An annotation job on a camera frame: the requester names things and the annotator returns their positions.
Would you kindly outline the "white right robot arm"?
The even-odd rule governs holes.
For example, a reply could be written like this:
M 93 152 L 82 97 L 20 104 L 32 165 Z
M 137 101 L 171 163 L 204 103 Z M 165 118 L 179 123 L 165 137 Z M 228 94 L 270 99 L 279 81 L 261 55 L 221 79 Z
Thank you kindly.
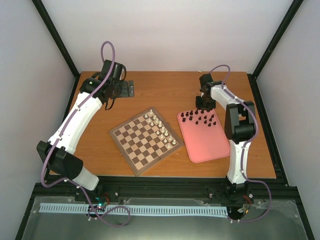
M 203 74 L 199 83 L 201 96 L 195 99 L 196 108 L 209 112 L 218 103 L 225 110 L 224 133 L 230 143 L 230 163 L 223 194 L 227 200 L 235 201 L 248 188 L 248 154 L 257 133 L 255 105 L 235 96 L 226 84 L 214 81 L 209 73 Z

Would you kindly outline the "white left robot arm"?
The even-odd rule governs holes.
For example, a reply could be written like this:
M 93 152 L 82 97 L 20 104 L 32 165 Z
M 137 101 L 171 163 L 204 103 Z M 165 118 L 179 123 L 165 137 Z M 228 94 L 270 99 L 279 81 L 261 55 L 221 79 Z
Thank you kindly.
M 92 201 L 103 198 L 104 188 L 98 185 L 99 178 L 87 170 L 84 162 L 74 153 L 97 111 L 102 106 L 105 106 L 105 110 L 111 109 L 113 105 L 108 103 L 109 100 L 131 96 L 126 75 L 123 64 L 105 60 L 102 70 L 82 83 L 73 107 L 54 135 L 48 141 L 37 144 L 36 150 L 43 162 L 41 183 L 44 187 L 50 187 L 45 182 L 45 175 L 47 171 L 52 171 L 61 176 L 60 181 L 71 181 L 85 188 L 86 195 Z

